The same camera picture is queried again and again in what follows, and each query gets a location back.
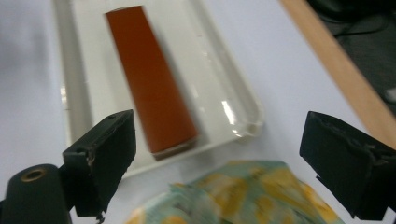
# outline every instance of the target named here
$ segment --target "white table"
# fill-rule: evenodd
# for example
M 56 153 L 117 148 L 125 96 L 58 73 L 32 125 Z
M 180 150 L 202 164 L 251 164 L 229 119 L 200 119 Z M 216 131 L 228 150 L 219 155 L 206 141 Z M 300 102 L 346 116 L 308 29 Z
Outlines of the white table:
M 74 4 L 87 4 L 87 2 L 89 0 L 75 1 Z M 315 179 L 315 172 L 298 154 L 305 116 L 309 110 L 335 116 L 363 131 L 364 128 L 284 8 L 276 0 L 206 0 L 206 3 L 226 44 L 265 107 L 266 121 L 262 127 L 262 134 L 250 143 L 231 143 L 196 157 L 167 164 L 159 169 L 125 179 L 110 203 L 106 214 L 107 223 L 121 223 L 139 204 L 167 190 L 167 184 L 192 181 L 229 160 L 282 160 L 289 165 L 298 178 L 312 186 L 345 223 L 377 223 L 352 219 L 347 210 Z M 43 7 L 40 5 L 48 5 L 48 2 L 37 1 L 35 4 L 29 4 L 31 7 L 29 10 L 24 10 L 25 13 L 15 10 L 8 11 L 6 15 L 8 18 L 12 17 L 13 20 L 29 23 L 27 20 L 30 16 L 43 15 L 40 11 Z M 52 25 L 45 19 L 38 20 L 38 23 L 42 24 L 43 30 Z M 2 24 L 0 35 L 4 35 L 5 26 L 3 23 L 0 24 Z M 51 43 L 50 38 L 53 37 L 51 33 L 39 35 L 46 37 Z M 13 36 L 21 37 L 22 35 L 13 34 Z M 2 39 L 0 38 L 1 49 L 4 48 Z M 7 180 L 23 168 L 41 162 L 60 165 L 60 153 L 65 146 L 65 140 L 61 136 L 64 131 L 62 109 L 58 109 L 60 103 L 56 100 L 60 97 L 59 89 L 57 89 L 59 80 L 54 80 L 55 76 L 50 76 L 51 72 L 47 72 L 48 79 L 43 77 L 40 82 L 33 82 L 27 78 L 14 79 L 17 75 L 23 77 L 34 72 L 29 68 L 16 70 L 17 66 L 24 67 L 28 63 L 11 63 L 14 70 L 10 70 L 5 76 L 4 66 L 8 65 L 4 61 L 5 55 L 8 56 L 14 50 L 9 49 L 8 54 L 0 51 L 0 56 L 2 56 L 0 57 L 0 105 L 2 108 L 0 110 L 0 150 L 2 153 L 0 190 L 2 191 L 5 189 Z M 22 50 L 23 52 L 36 52 L 40 49 L 23 48 Z M 43 66 L 56 68 L 56 62 L 44 63 Z M 55 94 L 44 94 L 40 98 L 36 92 L 23 91 L 37 88 L 42 88 L 46 93 Z M 20 101 L 16 98 L 16 92 L 22 95 Z M 33 108 L 35 108 L 35 113 L 27 112 L 32 111 Z M 43 118 L 48 124 L 42 126 L 38 122 L 41 118 L 38 114 L 48 111 L 48 108 L 53 108 L 53 111 Z M 18 119 L 36 122 L 29 123 L 30 125 L 27 126 L 27 121 L 17 122 Z M 21 130 L 27 132 L 23 137 L 20 135 Z M 72 216 L 75 223 L 93 223 L 93 218 L 75 217 L 73 213 Z M 383 223 L 390 223 L 394 217 L 394 213 L 388 211 Z

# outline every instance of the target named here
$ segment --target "white tray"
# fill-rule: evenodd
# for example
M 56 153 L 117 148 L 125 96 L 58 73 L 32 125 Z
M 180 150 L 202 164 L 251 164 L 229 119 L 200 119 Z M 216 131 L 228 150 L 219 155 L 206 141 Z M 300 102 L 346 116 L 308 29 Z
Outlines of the white tray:
M 78 134 L 73 132 L 79 132 L 75 125 L 81 125 L 83 119 L 91 117 L 96 124 L 109 114 L 134 108 L 104 14 L 117 8 L 139 5 L 145 7 L 151 27 L 198 126 L 200 138 L 194 149 L 155 161 L 148 151 L 135 113 L 137 153 L 125 177 L 231 141 L 256 136 L 263 122 L 262 106 L 223 43 L 205 4 L 187 0 L 75 1 L 72 11 L 78 41 L 73 46 L 64 47 L 74 48 L 75 53 L 80 50 L 85 78 L 67 73 L 65 76 L 65 108 L 71 124 L 69 143 L 77 140 L 73 138 Z M 60 29 L 71 27 L 70 22 L 73 21 L 60 18 Z M 73 60 L 78 66 L 76 58 L 70 57 L 69 61 Z M 76 97 L 69 94 L 68 90 L 75 88 L 78 88 L 78 94 L 87 95 Z M 81 115 L 81 109 L 78 110 L 79 106 L 86 106 L 84 115 Z

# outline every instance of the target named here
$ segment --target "white tabletop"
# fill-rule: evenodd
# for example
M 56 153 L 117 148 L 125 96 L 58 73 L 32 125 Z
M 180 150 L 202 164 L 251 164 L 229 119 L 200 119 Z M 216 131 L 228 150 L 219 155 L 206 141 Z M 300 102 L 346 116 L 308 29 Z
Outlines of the white tabletop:
M 167 184 L 192 181 L 229 160 L 282 160 L 298 178 L 312 186 L 345 223 L 372 223 L 352 219 L 315 179 L 315 172 L 299 156 L 304 121 L 309 110 L 335 116 L 363 131 L 364 128 L 285 9 L 276 0 L 206 0 L 206 4 L 226 44 L 264 105 L 262 133 L 249 143 L 231 143 L 123 180 L 110 202 L 106 222 L 121 223 L 139 204 L 167 190 Z M 27 5 L 24 2 L 22 8 L 19 1 L 13 8 L 20 10 L 0 7 L 2 19 L 7 16 L 8 22 L 19 21 L 15 24 L 22 25 L 13 33 L 13 29 L 0 20 L 2 193 L 7 181 L 21 169 L 42 162 L 61 164 L 65 140 L 62 136 L 62 105 L 56 100 L 60 97 L 60 81 L 52 75 L 57 64 L 50 57 L 33 60 L 37 52 L 50 55 L 55 48 L 50 40 L 53 37 L 51 32 L 35 31 L 48 31 L 48 27 L 53 26 L 43 12 L 49 9 L 43 6 L 48 5 L 49 2 L 37 1 L 34 4 L 29 1 Z M 34 18 L 39 24 L 35 30 L 30 29 L 32 26 L 29 24 L 29 20 Z M 40 36 L 40 41 L 34 38 L 35 35 Z M 6 44 L 3 36 L 8 36 Z M 23 38 L 37 42 L 31 43 Z M 9 45 L 13 41 L 31 44 Z M 9 59 L 12 55 L 16 55 L 15 58 Z M 41 64 L 41 70 L 31 69 L 27 62 Z M 73 213 L 72 216 L 74 223 L 93 223 L 91 217 L 75 217 Z M 388 211 L 383 223 L 390 223 L 394 217 L 394 213 Z

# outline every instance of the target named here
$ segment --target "red-brown bar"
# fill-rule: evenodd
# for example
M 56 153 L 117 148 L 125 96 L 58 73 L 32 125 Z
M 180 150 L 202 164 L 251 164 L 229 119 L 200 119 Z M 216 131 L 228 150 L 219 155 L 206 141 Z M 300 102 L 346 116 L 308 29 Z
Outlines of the red-brown bar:
M 191 142 L 198 132 L 143 8 L 106 16 L 151 153 Z

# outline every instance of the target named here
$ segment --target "patterned cloth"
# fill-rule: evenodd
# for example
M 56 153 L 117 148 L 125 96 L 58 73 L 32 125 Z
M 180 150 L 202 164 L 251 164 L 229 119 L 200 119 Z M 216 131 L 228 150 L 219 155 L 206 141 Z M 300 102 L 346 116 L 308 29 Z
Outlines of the patterned cloth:
M 231 161 L 133 211 L 127 224 L 344 223 L 281 161 Z

